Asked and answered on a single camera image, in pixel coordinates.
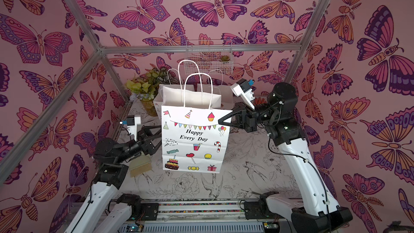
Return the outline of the white paper gift bag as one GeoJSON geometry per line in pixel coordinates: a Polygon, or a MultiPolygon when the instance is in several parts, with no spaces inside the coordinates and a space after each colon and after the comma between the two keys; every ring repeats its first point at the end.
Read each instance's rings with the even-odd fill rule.
{"type": "Polygon", "coordinates": [[[161,107],[162,161],[165,170],[216,174],[221,171],[230,128],[218,120],[231,110],[221,109],[221,95],[188,90],[189,80],[211,76],[197,70],[184,89],[168,89],[161,107]]]}

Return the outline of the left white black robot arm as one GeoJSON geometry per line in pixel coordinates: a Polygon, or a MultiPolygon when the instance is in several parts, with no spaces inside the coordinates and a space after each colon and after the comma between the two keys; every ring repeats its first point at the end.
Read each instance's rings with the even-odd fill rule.
{"type": "Polygon", "coordinates": [[[130,218],[143,215],[140,196],[114,196],[128,176],[152,169],[151,156],[161,147],[161,137],[160,126],[142,126],[129,142],[105,138],[97,144],[94,158],[101,163],[99,170],[67,233],[116,233],[130,218]]]}

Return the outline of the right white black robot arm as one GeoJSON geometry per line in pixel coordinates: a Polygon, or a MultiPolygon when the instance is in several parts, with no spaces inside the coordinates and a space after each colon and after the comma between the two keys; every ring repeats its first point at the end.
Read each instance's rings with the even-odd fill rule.
{"type": "Polygon", "coordinates": [[[327,233],[340,229],[353,216],[348,208],[339,205],[309,152],[310,140],[294,116],[298,102],[295,87],[278,83],[265,104],[254,105],[251,83],[241,79],[231,85],[233,94],[243,101],[235,103],[232,112],[220,118],[219,124],[248,133],[263,126],[269,141],[278,149],[275,154],[286,159],[302,198],[302,202],[297,203],[279,193],[267,193],[260,200],[263,211],[285,218],[298,233],[327,233]]]}

